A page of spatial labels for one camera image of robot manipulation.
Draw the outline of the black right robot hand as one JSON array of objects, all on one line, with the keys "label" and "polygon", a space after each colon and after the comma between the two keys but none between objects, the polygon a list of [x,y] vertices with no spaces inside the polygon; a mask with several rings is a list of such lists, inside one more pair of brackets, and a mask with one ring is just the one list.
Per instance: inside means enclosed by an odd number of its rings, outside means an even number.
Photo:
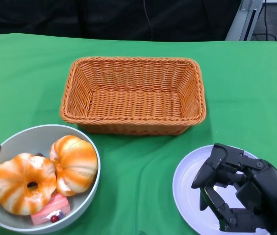
[{"label": "black right robot hand", "polygon": [[[244,208],[230,208],[214,186],[234,186],[236,198]],[[254,233],[260,228],[277,235],[277,169],[268,161],[216,143],[197,172],[192,188],[200,189],[200,210],[212,210],[220,231]]]}]

